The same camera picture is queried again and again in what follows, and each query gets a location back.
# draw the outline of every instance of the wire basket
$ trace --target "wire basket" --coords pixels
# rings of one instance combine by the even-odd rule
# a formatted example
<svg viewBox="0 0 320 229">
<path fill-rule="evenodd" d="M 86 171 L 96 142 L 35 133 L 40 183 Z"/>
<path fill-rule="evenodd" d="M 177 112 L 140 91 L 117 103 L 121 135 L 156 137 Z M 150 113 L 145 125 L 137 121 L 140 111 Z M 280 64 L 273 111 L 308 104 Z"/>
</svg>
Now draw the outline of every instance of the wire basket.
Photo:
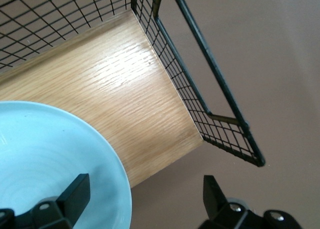
<svg viewBox="0 0 320 229">
<path fill-rule="evenodd" d="M 233 114 L 212 113 L 159 17 L 161 0 L 0 0 L 0 72 L 132 10 L 203 139 L 258 167 L 265 164 L 239 107 L 184 0 L 175 0 Z"/>
</svg>

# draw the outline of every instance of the light blue bowl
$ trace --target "light blue bowl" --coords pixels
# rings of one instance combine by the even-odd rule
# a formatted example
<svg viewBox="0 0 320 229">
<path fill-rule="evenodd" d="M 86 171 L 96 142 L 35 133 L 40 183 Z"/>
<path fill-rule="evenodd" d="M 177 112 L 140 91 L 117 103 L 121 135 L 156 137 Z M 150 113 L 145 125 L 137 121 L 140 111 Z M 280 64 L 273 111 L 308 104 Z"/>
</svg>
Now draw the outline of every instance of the light blue bowl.
<svg viewBox="0 0 320 229">
<path fill-rule="evenodd" d="M 92 126 L 53 106 L 0 102 L 0 209 L 20 215 L 89 173 L 91 198 L 75 229 L 128 229 L 131 191 L 111 145 Z"/>
</svg>

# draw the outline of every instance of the table surface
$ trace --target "table surface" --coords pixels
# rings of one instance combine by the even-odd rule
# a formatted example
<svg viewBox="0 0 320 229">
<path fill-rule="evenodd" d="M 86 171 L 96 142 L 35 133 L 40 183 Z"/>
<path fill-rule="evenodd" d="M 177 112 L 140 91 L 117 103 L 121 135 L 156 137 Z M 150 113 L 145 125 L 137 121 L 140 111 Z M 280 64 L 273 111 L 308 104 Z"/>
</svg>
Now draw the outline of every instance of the table surface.
<svg viewBox="0 0 320 229">
<path fill-rule="evenodd" d="M 112 145 L 131 187 L 203 143 L 132 11 L 0 73 L 0 100 L 83 119 Z"/>
</svg>

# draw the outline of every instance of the metal screw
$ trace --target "metal screw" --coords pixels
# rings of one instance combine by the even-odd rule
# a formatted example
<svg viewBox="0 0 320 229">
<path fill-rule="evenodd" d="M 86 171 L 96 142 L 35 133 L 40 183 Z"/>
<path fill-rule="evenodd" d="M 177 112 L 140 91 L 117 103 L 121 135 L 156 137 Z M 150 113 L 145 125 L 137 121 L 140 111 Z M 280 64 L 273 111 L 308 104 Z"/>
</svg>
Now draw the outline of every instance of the metal screw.
<svg viewBox="0 0 320 229">
<path fill-rule="evenodd" d="M 285 218 L 279 212 L 270 212 L 270 215 L 277 221 L 283 221 Z"/>
<path fill-rule="evenodd" d="M 241 212 L 241 207 L 237 204 L 230 203 L 230 208 L 235 212 Z"/>
<path fill-rule="evenodd" d="M 45 210 L 45 209 L 47 209 L 48 207 L 50 207 L 50 204 L 49 204 L 49 203 L 44 203 L 44 204 L 42 204 L 41 206 L 39 206 L 39 209 L 40 209 L 40 210 Z"/>
</svg>

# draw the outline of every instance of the beige wall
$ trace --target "beige wall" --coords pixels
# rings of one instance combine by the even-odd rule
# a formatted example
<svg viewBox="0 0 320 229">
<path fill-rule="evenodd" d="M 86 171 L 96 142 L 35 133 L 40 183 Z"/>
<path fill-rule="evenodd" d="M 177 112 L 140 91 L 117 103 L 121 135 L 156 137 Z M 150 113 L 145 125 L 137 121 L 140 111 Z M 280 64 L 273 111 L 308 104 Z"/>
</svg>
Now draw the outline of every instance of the beige wall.
<svg viewBox="0 0 320 229">
<path fill-rule="evenodd" d="M 209 144 L 132 190 L 133 229 L 197 228 L 203 175 L 258 214 L 320 225 L 320 0 L 186 0 L 248 119 L 266 166 Z M 173 0 L 161 18 L 213 112 L 226 105 Z"/>
</svg>

